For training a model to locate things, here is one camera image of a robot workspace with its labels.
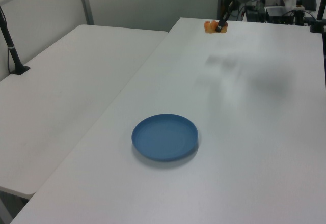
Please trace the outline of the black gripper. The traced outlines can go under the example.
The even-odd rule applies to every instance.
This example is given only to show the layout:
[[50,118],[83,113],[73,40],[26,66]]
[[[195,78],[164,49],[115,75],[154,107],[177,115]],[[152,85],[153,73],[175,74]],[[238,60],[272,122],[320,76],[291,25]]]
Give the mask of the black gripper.
[[226,32],[228,28],[227,20],[230,17],[233,11],[233,3],[234,0],[224,0],[224,14],[222,19],[219,20],[218,25],[216,27],[217,32]]

